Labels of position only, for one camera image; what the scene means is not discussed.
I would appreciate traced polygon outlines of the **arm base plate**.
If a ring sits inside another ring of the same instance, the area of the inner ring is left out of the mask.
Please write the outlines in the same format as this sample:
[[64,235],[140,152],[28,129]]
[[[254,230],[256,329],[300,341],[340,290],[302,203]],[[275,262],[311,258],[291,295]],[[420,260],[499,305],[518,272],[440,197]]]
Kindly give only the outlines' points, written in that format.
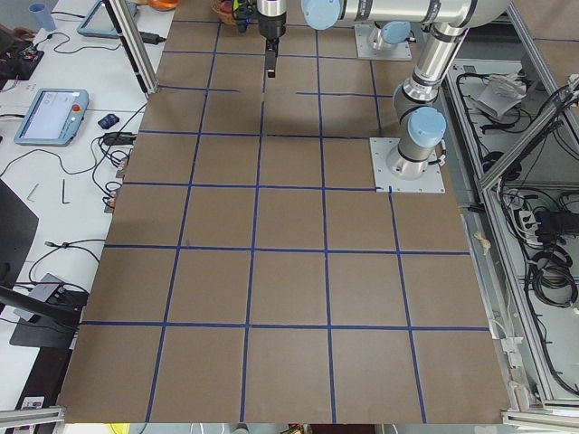
[[427,161],[411,162],[398,149],[399,138],[371,137],[370,154],[379,193],[445,193],[440,158],[432,150]]
[[408,42],[411,24],[407,21],[356,24],[357,58],[363,60],[410,61]]

